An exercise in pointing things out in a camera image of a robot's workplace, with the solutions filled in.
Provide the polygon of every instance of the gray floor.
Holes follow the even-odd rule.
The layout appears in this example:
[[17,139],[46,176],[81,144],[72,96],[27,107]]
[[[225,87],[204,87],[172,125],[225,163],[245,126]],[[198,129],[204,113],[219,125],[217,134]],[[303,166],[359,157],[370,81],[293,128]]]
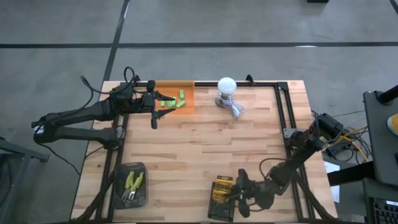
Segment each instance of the gray floor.
[[[0,0],[0,44],[111,43],[123,0]],[[120,42],[398,41],[398,15],[388,0],[132,0]],[[110,49],[0,49],[0,136],[31,149],[30,122],[81,106],[100,88]],[[111,80],[134,67],[143,80],[305,80],[313,110],[363,110],[364,91],[398,84],[398,47],[119,49]],[[364,113],[339,117],[366,125]],[[80,124],[89,128],[91,123]],[[79,169],[87,142],[50,144]],[[78,177],[51,156],[32,162],[12,223],[68,220]]]

